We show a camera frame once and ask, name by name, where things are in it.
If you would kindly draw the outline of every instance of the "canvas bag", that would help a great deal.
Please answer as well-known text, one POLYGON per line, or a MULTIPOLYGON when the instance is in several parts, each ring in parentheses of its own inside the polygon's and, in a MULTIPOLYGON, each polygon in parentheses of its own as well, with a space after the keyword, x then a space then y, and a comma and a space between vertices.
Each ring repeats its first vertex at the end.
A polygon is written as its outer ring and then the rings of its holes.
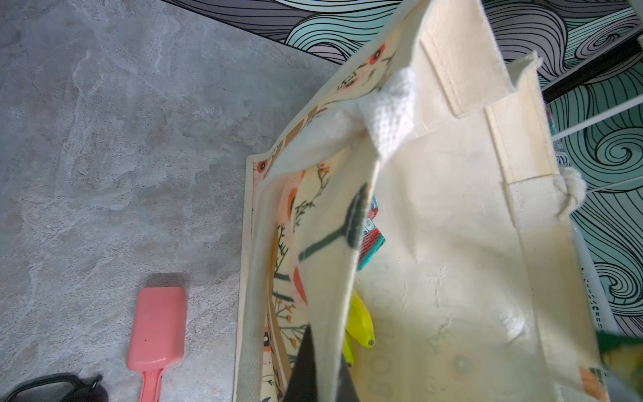
POLYGON ((248 158, 236 401, 283 398, 308 323, 334 401, 353 287, 362 401, 606 400, 538 66, 505 67, 477 1, 406 0, 248 158))

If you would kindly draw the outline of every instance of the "yellow banana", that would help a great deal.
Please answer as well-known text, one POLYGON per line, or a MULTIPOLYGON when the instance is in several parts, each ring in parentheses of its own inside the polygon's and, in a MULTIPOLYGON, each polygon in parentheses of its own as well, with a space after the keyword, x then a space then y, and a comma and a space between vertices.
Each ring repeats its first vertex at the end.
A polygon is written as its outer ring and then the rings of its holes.
POLYGON ((346 331, 344 331, 344 347, 343 347, 343 352, 344 352, 344 360, 346 360, 346 364, 349 367, 352 367, 353 364, 355 364, 355 356, 353 355, 353 345, 352 345, 352 338, 350 337, 350 334, 346 331))
POLYGON ((372 348, 375 345, 375 331, 373 330, 373 320, 370 313, 353 289, 350 298, 349 319, 346 322, 346 331, 352 335, 360 345, 366 348, 372 348))

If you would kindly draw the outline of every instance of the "gray marble surface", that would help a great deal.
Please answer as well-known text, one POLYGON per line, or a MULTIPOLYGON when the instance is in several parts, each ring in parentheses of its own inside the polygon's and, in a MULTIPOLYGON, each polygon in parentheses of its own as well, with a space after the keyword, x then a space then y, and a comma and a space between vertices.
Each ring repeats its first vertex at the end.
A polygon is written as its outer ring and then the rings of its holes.
POLYGON ((159 0, 0 2, 0 395, 125 366, 136 294, 188 294, 161 401, 231 399, 248 154, 338 68, 159 0))

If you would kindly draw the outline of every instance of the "black sunglasses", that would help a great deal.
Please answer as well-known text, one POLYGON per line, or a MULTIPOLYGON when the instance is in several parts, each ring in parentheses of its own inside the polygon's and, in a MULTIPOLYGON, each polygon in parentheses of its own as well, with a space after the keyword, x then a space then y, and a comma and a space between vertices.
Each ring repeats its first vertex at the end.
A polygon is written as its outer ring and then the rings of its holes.
POLYGON ((19 385, 3 399, 3 402, 13 401, 23 391, 56 383, 69 383, 73 386, 73 389, 60 402, 109 402, 107 391, 100 386, 102 380, 102 376, 97 376, 90 383, 84 383, 73 374, 54 374, 40 377, 19 385))

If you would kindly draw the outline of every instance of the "pink brush head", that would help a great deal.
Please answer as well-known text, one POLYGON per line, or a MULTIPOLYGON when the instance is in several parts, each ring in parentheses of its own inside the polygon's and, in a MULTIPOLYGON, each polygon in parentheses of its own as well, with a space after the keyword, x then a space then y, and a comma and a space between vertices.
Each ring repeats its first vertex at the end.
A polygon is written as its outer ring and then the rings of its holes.
POLYGON ((158 401, 164 368, 183 359, 187 311, 181 288, 145 288, 138 293, 127 367, 143 373, 141 401, 158 401))

